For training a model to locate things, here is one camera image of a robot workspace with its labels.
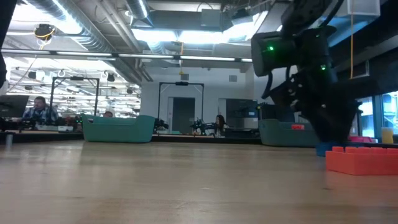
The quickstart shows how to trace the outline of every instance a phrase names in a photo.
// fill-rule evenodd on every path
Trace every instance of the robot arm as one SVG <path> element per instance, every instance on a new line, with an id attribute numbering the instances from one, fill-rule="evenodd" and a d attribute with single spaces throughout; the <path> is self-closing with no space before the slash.
<path id="1" fill-rule="evenodd" d="M 275 68 L 297 66 L 298 72 L 271 90 L 268 83 L 263 98 L 291 106 L 311 122 L 323 142 L 347 140 L 359 103 L 347 95 L 347 85 L 338 82 L 329 54 L 328 37 L 335 28 L 326 26 L 337 13 L 339 0 L 330 15 L 315 29 L 307 29 L 331 4 L 331 0 L 295 0 L 282 15 L 281 32 L 256 34 L 252 38 L 252 60 L 257 76 L 269 76 Z"/>

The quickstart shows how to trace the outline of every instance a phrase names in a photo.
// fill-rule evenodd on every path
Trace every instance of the red plastic block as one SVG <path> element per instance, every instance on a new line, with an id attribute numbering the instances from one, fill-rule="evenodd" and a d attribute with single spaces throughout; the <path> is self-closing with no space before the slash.
<path id="1" fill-rule="evenodd" d="M 372 152 L 375 154 L 387 154 L 387 149 L 373 147 Z"/>
<path id="2" fill-rule="evenodd" d="M 356 153 L 358 154 L 370 154 L 372 149 L 369 147 L 359 147 L 356 149 Z"/>
<path id="3" fill-rule="evenodd" d="M 398 149 L 387 149 L 387 154 L 398 154 Z"/>
<path id="4" fill-rule="evenodd" d="M 398 149 L 346 147 L 326 152 L 326 169 L 351 175 L 398 175 Z"/>
<path id="5" fill-rule="evenodd" d="M 344 152 L 344 147 L 341 146 L 333 146 L 332 147 L 333 152 Z"/>
<path id="6" fill-rule="evenodd" d="M 355 153 L 357 147 L 346 147 L 346 152 L 347 153 Z"/>

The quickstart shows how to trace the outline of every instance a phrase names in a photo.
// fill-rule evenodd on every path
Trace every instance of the computer monitor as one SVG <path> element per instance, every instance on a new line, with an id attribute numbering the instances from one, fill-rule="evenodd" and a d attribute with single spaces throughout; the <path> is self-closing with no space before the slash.
<path id="1" fill-rule="evenodd" d="M 29 96 L 0 96 L 0 118 L 21 118 L 24 115 Z"/>

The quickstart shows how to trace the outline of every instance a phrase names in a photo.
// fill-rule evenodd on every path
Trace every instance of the teal plastic bin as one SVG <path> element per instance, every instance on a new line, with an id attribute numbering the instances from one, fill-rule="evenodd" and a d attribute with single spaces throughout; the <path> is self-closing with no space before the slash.
<path id="1" fill-rule="evenodd" d="M 102 118 L 82 114 L 83 134 L 89 142 L 150 142 L 155 118 Z"/>
<path id="2" fill-rule="evenodd" d="M 292 129 L 302 125 L 304 130 Z M 280 122 L 276 119 L 259 121 L 261 142 L 267 146 L 315 147 L 320 141 L 310 123 Z"/>

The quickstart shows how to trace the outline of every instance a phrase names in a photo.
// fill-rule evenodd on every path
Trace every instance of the door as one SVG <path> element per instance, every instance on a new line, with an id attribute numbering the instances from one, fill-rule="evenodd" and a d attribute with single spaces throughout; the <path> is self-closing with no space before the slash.
<path id="1" fill-rule="evenodd" d="M 173 100 L 173 131 L 182 134 L 191 134 L 190 127 L 195 120 L 195 99 L 194 98 L 174 98 Z"/>

